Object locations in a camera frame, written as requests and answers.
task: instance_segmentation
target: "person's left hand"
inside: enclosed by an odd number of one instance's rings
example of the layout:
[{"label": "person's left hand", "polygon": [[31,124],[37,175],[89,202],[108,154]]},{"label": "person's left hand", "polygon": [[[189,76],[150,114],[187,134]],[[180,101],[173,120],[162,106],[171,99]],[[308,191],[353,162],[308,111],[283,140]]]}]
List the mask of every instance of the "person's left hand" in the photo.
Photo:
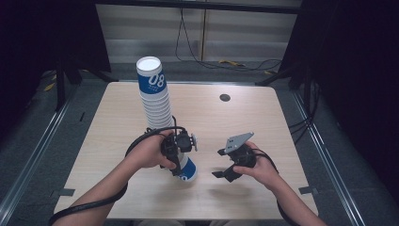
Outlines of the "person's left hand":
[{"label": "person's left hand", "polygon": [[151,136],[142,140],[127,155],[127,158],[134,161],[140,168],[152,168],[161,165],[170,170],[175,169],[176,164],[167,160],[161,154],[161,143],[170,134],[173,134],[173,130],[166,130],[161,132],[161,135]]}]

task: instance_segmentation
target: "wooden table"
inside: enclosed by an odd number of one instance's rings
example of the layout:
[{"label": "wooden table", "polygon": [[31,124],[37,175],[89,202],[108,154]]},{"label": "wooden table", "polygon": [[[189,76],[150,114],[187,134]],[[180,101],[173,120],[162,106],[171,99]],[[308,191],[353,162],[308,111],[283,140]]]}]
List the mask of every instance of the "wooden table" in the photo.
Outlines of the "wooden table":
[{"label": "wooden table", "polygon": [[[199,139],[199,151],[189,153],[199,175],[187,183],[165,169],[142,169],[108,218],[281,218],[272,192],[253,178],[242,176],[229,183],[211,173],[232,164],[217,153],[227,138],[247,132],[255,133],[250,140],[272,157],[280,175],[317,214],[312,195],[299,194],[308,182],[273,89],[169,83],[168,91],[178,125]],[[231,99],[223,102],[221,94]],[[117,166],[146,127],[138,83],[109,84],[65,185],[75,189],[74,195],[60,197],[56,211],[70,206]]]}]

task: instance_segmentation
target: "hand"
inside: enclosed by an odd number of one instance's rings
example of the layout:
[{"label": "hand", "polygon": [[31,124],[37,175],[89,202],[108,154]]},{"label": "hand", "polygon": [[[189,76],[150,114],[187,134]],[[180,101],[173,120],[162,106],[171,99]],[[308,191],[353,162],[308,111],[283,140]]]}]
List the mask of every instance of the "hand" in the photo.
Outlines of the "hand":
[{"label": "hand", "polygon": [[161,132],[160,135],[148,137],[139,142],[132,151],[127,155],[127,158],[134,161],[140,168],[152,168],[162,165],[170,170],[176,168],[176,164],[167,160],[161,154],[161,143],[165,137],[173,134],[172,130]]},{"label": "hand", "polygon": [[[259,149],[254,143],[247,141],[246,144],[251,149]],[[270,161],[265,157],[256,157],[256,165],[253,168],[235,166],[233,170],[237,173],[245,174],[255,178],[259,183],[271,189],[275,182],[280,179],[279,174],[276,172]]]}]

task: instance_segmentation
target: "gray floor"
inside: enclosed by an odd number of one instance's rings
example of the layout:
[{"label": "gray floor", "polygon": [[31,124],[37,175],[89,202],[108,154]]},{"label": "gray floor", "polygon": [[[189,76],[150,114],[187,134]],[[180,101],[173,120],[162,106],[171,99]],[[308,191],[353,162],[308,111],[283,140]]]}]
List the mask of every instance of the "gray floor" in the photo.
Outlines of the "gray floor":
[{"label": "gray floor", "polygon": [[[248,62],[249,67],[259,63]],[[168,82],[228,82],[252,85],[267,77],[262,71],[240,73],[229,70],[210,70],[195,62],[164,63]],[[135,64],[113,64],[110,74],[118,79],[135,80]],[[95,76],[84,73],[84,80],[77,88],[61,124],[51,140],[45,155],[40,160],[23,196],[16,206],[8,225],[44,225],[53,214],[57,196],[54,191],[61,189],[69,175],[75,157],[83,143],[86,132],[94,117],[106,88],[106,83]],[[288,90],[289,79],[273,83],[279,97],[287,124],[302,120],[295,104],[293,93]],[[36,96],[24,113],[21,121],[0,146],[1,185],[3,200],[24,167],[30,154],[38,144],[56,107],[56,89],[43,91],[50,83],[43,79]],[[329,153],[341,174],[345,185],[355,200],[366,225],[399,225],[399,210],[390,194],[378,181],[375,173],[361,158],[339,130],[328,106],[321,98],[315,124],[322,135]],[[308,133],[296,144],[300,160],[311,187],[317,189],[314,195],[320,218],[328,225],[355,225],[351,222],[342,201],[326,171],[313,141]],[[128,221],[109,220],[105,225],[129,225]],[[263,225],[288,225],[283,220],[268,220]]]}]

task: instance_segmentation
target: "number 08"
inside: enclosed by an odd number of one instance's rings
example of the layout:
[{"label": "number 08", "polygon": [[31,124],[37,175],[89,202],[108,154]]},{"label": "number 08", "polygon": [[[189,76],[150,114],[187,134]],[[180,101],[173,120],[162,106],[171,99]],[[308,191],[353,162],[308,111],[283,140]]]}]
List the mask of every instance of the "number 08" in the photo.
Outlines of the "number 08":
[{"label": "number 08", "polygon": [[150,85],[154,86],[156,84],[156,86],[159,87],[159,88],[164,86],[164,81],[165,81],[165,77],[164,77],[164,75],[162,73],[161,74],[155,74],[155,75],[151,76],[150,79],[149,79]]}]

